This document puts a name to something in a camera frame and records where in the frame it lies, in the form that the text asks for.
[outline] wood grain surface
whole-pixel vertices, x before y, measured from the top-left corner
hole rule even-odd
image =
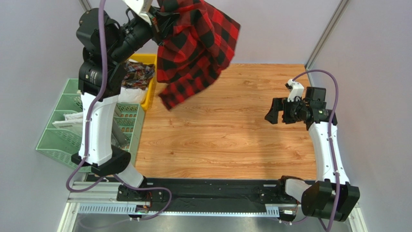
[[[143,125],[136,169],[146,177],[315,179],[316,165],[303,123],[272,125],[272,98],[303,65],[232,64],[208,89],[167,111],[157,93]],[[299,82],[308,86],[306,76]]]

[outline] green plastic basket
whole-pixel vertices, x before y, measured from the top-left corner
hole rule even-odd
[[[129,142],[122,149],[130,152],[132,163],[134,163],[139,147],[143,120],[145,119],[145,111],[139,104],[118,103],[117,106],[121,111],[121,115],[120,117],[114,117],[114,120]],[[77,165],[72,163],[71,155],[80,150],[82,138],[69,130],[56,129],[52,123],[64,120],[65,114],[82,112],[82,109],[82,101],[80,93],[78,93],[78,80],[69,79],[37,144],[36,150],[65,166],[75,169]],[[90,167],[83,167],[80,172],[90,172],[90,170]]]

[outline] clothing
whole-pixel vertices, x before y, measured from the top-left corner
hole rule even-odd
[[[213,84],[233,56],[240,25],[204,0],[158,0],[162,12],[179,12],[170,37],[158,49],[159,94],[171,110]]]
[[[140,62],[126,61],[125,69],[127,74],[121,83],[122,87],[125,88],[145,90],[155,75],[154,64],[146,65]]]

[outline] wall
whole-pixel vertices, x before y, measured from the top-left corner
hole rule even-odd
[[[82,45],[75,0],[0,1],[0,224],[2,231],[54,232],[71,170],[35,147]]]
[[[411,9],[409,0],[352,0],[313,67],[338,79],[339,147],[372,232],[412,226]],[[332,82],[313,81],[331,102]]]
[[[98,7],[100,0],[89,0]],[[238,21],[242,28],[235,63],[298,63],[308,59],[339,0],[207,0]],[[126,4],[107,1],[111,18],[127,22]],[[139,53],[156,53],[153,41]]]

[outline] yellow plastic basket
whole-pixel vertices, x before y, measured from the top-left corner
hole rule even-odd
[[[154,92],[157,84],[157,55],[155,54],[133,54],[130,59],[136,60],[138,62],[142,62],[144,64],[154,64],[155,65],[155,76],[151,79],[146,98],[140,104],[144,111],[147,111],[153,102]]]

